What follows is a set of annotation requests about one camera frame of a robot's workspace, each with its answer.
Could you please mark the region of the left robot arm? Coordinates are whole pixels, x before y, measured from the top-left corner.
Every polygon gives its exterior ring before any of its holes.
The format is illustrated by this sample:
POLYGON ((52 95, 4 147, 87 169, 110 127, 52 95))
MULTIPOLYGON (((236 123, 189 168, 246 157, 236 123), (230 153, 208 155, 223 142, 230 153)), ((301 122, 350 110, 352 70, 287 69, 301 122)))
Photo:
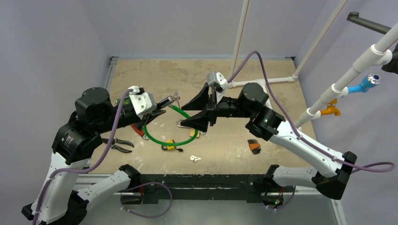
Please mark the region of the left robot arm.
POLYGON ((109 92, 101 87, 85 90, 75 101, 75 111, 61 126, 52 144, 51 163, 37 199, 22 208, 34 225, 77 225, 87 213, 119 191, 144 193, 140 172, 133 166, 120 166, 108 178, 87 188, 75 190, 80 174, 96 169, 115 143, 118 128, 146 125, 165 113, 165 105, 138 86, 124 97, 130 104, 113 106, 109 92))

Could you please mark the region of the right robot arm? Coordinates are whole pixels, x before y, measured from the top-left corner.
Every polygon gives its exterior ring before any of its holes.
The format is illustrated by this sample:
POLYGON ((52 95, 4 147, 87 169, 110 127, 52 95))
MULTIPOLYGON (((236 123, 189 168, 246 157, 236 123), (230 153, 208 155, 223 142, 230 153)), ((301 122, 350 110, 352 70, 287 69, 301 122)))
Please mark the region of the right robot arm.
POLYGON ((205 84, 197 96, 182 106, 184 111, 198 113, 181 125, 207 132, 218 117, 248 118, 245 128, 253 136, 279 145, 310 164, 307 168, 270 166, 263 179, 266 189, 301 186, 315 188, 330 199, 342 198, 352 173, 349 164, 357 159, 354 153, 335 151, 297 131, 285 117, 266 106, 268 94, 257 83, 247 83, 237 98, 222 97, 219 102, 215 92, 208 91, 209 85, 205 84))

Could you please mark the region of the green cable lock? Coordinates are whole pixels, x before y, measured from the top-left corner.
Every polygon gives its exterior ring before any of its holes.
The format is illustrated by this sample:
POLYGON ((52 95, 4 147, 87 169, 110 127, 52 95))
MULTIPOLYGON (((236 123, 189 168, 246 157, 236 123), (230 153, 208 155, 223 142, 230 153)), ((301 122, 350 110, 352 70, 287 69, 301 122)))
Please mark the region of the green cable lock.
POLYGON ((155 137, 153 137, 148 129, 147 129, 147 125, 154 120, 156 117, 162 115, 165 113, 165 110, 163 110, 165 107, 170 107, 172 110, 174 110, 175 112, 179 113, 180 115, 184 116, 186 119, 189 119, 190 116, 183 111, 179 106, 179 100, 180 100, 180 96, 177 92, 175 92, 174 94, 164 98, 163 100, 161 100, 160 102, 157 103, 155 110, 153 110, 150 115, 147 117, 147 119, 145 120, 145 124, 142 126, 144 133, 146 134, 146 136, 149 138, 149 140, 151 140, 152 142, 159 144, 163 150, 168 150, 169 148, 174 148, 176 150, 180 150, 180 148, 178 148, 178 146, 183 146, 183 145, 187 145, 191 142, 193 142, 198 134, 200 134, 200 131, 193 129, 194 133, 192 134, 192 136, 182 142, 166 142, 166 141, 161 141, 156 139, 155 137))

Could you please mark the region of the small yellow padlock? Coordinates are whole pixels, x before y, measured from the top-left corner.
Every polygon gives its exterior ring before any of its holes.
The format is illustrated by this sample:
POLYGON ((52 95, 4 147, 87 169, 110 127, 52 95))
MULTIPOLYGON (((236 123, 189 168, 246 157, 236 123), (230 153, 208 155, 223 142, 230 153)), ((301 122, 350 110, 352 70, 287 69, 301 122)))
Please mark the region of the small yellow padlock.
MULTIPOLYGON (((174 139, 166 141, 166 143, 175 143, 174 139)), ((183 152, 184 150, 182 148, 178 148, 176 146, 171 146, 171 145, 162 145, 161 146, 162 150, 177 150, 179 152, 183 152)))

